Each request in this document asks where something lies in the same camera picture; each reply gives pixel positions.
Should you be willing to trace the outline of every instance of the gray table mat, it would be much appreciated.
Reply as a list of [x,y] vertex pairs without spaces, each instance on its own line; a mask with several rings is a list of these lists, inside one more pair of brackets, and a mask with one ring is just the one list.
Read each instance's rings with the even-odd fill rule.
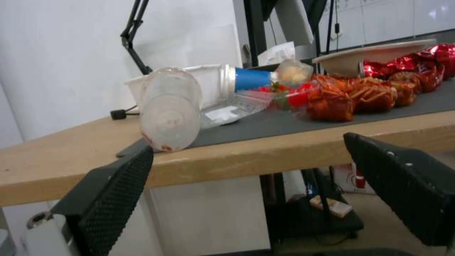
[[[435,92],[420,94],[411,106],[394,108],[387,113],[357,114],[354,115],[353,122],[312,121],[305,117],[297,118],[296,114],[291,112],[265,110],[232,124],[202,130],[189,148],[454,110],[454,98],[455,80],[451,79],[444,81]],[[117,157],[134,154],[146,145],[146,142],[140,139],[119,152]]]

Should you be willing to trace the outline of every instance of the white bowl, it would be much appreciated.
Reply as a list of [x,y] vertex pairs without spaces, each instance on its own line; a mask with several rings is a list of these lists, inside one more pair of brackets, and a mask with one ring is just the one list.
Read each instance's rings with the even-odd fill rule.
[[436,44],[436,39],[361,47],[317,57],[312,62],[321,63],[324,69],[330,74],[356,77],[359,73],[359,62],[363,59],[386,63],[397,57],[423,50],[434,44]]

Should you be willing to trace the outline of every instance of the black lamp arm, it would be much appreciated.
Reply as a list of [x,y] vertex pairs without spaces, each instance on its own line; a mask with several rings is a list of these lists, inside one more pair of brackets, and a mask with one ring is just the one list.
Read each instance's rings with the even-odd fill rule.
[[136,35],[137,29],[139,26],[144,22],[142,20],[142,16],[144,15],[145,9],[148,4],[148,0],[143,0],[141,3],[141,7],[139,8],[139,4],[141,0],[135,0],[133,9],[131,10],[130,18],[128,19],[128,23],[126,25],[125,30],[120,34],[121,37],[121,44],[130,54],[131,58],[133,58],[134,62],[136,63],[137,67],[141,70],[143,75],[147,75],[152,72],[152,69],[149,66],[146,66],[141,58],[138,56],[136,51],[133,48],[133,39]]

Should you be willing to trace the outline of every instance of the black stand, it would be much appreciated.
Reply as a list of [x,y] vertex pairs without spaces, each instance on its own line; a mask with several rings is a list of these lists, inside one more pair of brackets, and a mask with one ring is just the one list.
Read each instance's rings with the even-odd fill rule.
[[259,0],[243,0],[247,19],[248,40],[251,51],[251,65],[258,66],[258,55],[267,50],[263,21],[263,5]]
[[147,75],[152,72],[152,69],[149,66],[146,66],[144,62],[142,62],[141,58],[138,56],[136,51],[133,48],[133,39],[136,35],[136,31],[139,26],[144,22],[142,20],[142,16],[144,16],[144,11],[147,8],[148,0],[144,0],[141,4],[141,8],[139,9],[139,13],[136,16],[137,9],[139,8],[139,3],[141,0],[135,0],[133,9],[131,10],[130,18],[128,19],[128,23],[126,25],[125,30],[120,34],[121,37],[121,44],[123,47],[128,51],[131,58],[133,58],[134,62],[136,63],[137,67],[141,70],[143,75]]
[[277,203],[265,206],[271,242],[280,242],[285,238],[332,233],[355,234],[356,231],[364,228],[362,220],[354,211],[348,213],[343,219],[330,214],[326,198],[347,202],[340,192],[334,189],[331,181],[322,176],[319,169],[302,170],[302,176],[307,187],[310,184],[317,187],[323,200],[324,210],[312,207],[308,197],[300,198],[293,203],[285,203],[283,174],[273,176]]
[[330,51],[330,34],[332,33],[332,17],[334,14],[334,2],[335,0],[330,0],[329,27],[327,29],[327,44],[325,46],[325,54],[329,54]]

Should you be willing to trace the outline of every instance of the red tomato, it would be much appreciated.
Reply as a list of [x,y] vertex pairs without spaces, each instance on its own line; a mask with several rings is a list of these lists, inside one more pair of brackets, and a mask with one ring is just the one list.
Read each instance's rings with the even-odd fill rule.
[[256,89],[257,91],[259,92],[270,92],[269,88],[268,87],[259,87],[258,89]]
[[278,87],[277,87],[277,91],[279,91],[279,92],[285,92],[288,90],[289,90],[289,87],[285,86],[285,85],[278,85]]
[[308,103],[308,91],[314,86],[309,83],[300,85],[299,88],[289,90],[288,103],[294,108],[300,108]]

